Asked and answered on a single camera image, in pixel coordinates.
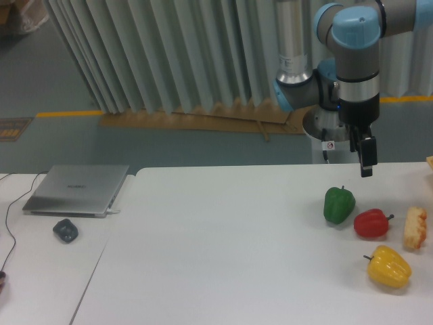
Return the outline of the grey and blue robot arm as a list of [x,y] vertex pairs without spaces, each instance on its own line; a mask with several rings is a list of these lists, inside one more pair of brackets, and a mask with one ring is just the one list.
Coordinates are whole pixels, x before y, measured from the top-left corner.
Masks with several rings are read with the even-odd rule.
[[312,137],[343,141],[358,156],[361,176],[378,162],[371,124],[380,115],[380,40],[432,24],[431,1],[328,3],[314,16],[308,1],[277,1],[279,69],[273,88],[291,112],[318,106]]

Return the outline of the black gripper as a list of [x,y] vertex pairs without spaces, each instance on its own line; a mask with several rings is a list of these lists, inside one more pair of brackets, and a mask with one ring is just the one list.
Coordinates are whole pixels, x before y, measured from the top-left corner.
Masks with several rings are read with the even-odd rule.
[[[368,127],[380,116],[380,95],[361,102],[340,100],[339,119],[349,126],[350,151],[359,153],[361,177],[371,177],[378,163],[376,138]],[[359,136],[358,128],[366,128]]]

